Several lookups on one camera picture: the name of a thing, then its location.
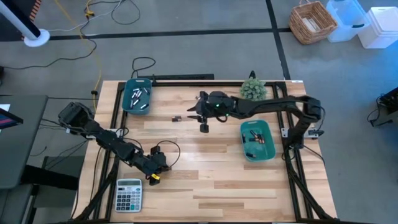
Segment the gray floor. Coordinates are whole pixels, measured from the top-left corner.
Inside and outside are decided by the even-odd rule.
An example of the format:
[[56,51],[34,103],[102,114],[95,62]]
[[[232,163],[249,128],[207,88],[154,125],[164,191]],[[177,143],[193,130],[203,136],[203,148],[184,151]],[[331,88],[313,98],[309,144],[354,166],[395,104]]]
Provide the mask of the gray floor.
[[[398,6],[395,0],[359,0],[367,11],[371,6]],[[77,23],[84,22],[85,2],[60,0]],[[136,0],[141,19],[131,26],[115,24],[110,16],[93,20],[87,34],[158,32],[200,29],[270,28],[263,0],[194,1]],[[272,1],[278,27],[287,27],[291,8],[298,1]],[[125,2],[115,17],[128,21],[136,16]],[[110,6],[96,5],[102,14]],[[73,27],[53,1],[45,0],[35,23],[46,29]],[[76,32],[54,32],[76,35]],[[300,45],[291,33],[280,35],[292,79],[304,80],[307,93],[322,101],[327,115],[320,144],[338,216],[342,220],[396,223],[398,220],[398,133],[397,126],[372,128],[366,122],[375,108],[375,99],[397,87],[398,43],[385,50],[366,50],[357,37],[331,44],[327,40]],[[261,79],[282,80],[282,69],[272,34],[223,34],[179,37],[140,37],[96,39],[103,67],[103,80],[125,80],[131,74],[135,57],[156,59],[154,67],[141,75],[214,73],[216,79],[243,79],[255,70]],[[46,64],[58,57],[77,57],[88,49],[80,40],[50,41],[30,49],[22,42],[0,42],[0,63],[23,67]],[[7,70],[0,94],[48,94],[50,96],[90,97],[98,78],[94,57],[57,62],[49,68]],[[50,100],[45,112],[56,119],[68,100]],[[61,131],[41,129],[33,152],[47,146],[46,156],[57,156],[82,138]],[[82,156],[81,149],[76,156]],[[41,165],[43,157],[29,163]],[[72,205],[41,208],[35,222],[66,220]]]

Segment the calculator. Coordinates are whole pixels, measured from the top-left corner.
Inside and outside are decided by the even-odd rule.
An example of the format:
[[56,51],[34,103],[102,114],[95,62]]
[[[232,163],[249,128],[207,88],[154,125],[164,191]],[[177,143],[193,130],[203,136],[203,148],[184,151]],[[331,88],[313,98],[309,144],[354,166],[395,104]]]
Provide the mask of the calculator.
[[116,186],[116,212],[140,212],[142,182],[140,179],[119,179]]

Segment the wooden table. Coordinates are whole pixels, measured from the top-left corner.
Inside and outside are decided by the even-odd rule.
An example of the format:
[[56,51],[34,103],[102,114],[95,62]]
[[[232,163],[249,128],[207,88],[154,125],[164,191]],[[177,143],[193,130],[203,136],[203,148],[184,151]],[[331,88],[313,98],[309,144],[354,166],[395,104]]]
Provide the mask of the wooden table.
[[[95,120],[103,128],[111,122],[116,89],[119,81],[105,81],[101,90]],[[302,82],[286,81],[288,93],[305,95]],[[137,139],[146,152],[161,140],[175,141],[182,153],[173,170],[161,175],[161,183],[149,186],[144,174],[135,167],[120,163],[118,178],[144,180],[143,208],[139,213],[116,213],[112,222],[271,222],[294,221],[285,163],[281,159],[282,142],[276,113],[258,114],[246,120],[264,119],[271,128],[277,155],[267,162],[248,162],[243,155],[239,134],[240,124],[246,120],[230,118],[227,123],[210,119],[210,133],[199,132],[199,123],[186,118],[195,105],[200,90],[208,93],[221,90],[239,96],[238,87],[155,87],[152,90],[150,115],[129,115],[127,138]],[[273,98],[268,91],[267,98]],[[119,109],[118,123],[122,109]],[[171,116],[182,116],[182,122],[172,123]],[[320,153],[317,140],[305,144]],[[104,150],[94,168],[99,146],[90,142],[80,177],[79,199],[75,216],[90,201],[93,172],[96,169],[95,191],[98,188]],[[172,144],[162,144],[161,150],[172,164],[178,150]],[[307,150],[301,150],[309,191],[329,215],[335,217],[335,207],[322,161]],[[305,209],[302,194],[297,189],[302,217]],[[108,190],[101,204],[100,218],[104,217]]]

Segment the white storage bin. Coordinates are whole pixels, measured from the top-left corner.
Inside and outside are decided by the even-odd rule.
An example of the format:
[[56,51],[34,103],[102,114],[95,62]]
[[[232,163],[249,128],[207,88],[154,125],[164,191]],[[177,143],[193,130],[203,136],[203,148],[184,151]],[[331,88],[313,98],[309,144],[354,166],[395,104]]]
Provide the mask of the white storage bin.
[[385,49],[398,40],[398,8],[372,7],[366,14],[371,25],[358,36],[366,49]]
[[349,41],[370,24],[357,0],[330,0],[326,9],[338,23],[338,28],[328,36],[332,43]]

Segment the teal bin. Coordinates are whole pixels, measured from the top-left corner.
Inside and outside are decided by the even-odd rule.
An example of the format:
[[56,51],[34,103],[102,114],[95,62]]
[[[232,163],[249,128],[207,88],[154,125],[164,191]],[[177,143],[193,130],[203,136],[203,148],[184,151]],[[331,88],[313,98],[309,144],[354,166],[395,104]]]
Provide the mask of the teal bin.
[[[135,89],[140,89],[142,91],[139,101],[136,105],[134,105],[132,108],[131,106],[131,96],[134,94]],[[123,96],[123,102],[122,102],[122,108],[124,111],[130,113],[130,114],[136,114],[136,115],[144,115],[149,113],[149,108],[150,108],[150,96],[152,94],[152,82],[147,79],[147,78],[132,78],[126,82],[126,85],[124,86],[124,96]],[[144,106],[145,104],[149,104],[146,108],[141,109],[141,106]]]
[[[256,134],[261,134],[265,143],[259,144],[258,141],[249,141],[249,139],[254,138],[251,131]],[[241,135],[244,156],[248,161],[261,162],[275,158],[276,151],[274,140],[272,139],[271,131],[267,122],[263,120],[246,121],[241,125]],[[255,155],[255,158],[247,156],[247,153]]]

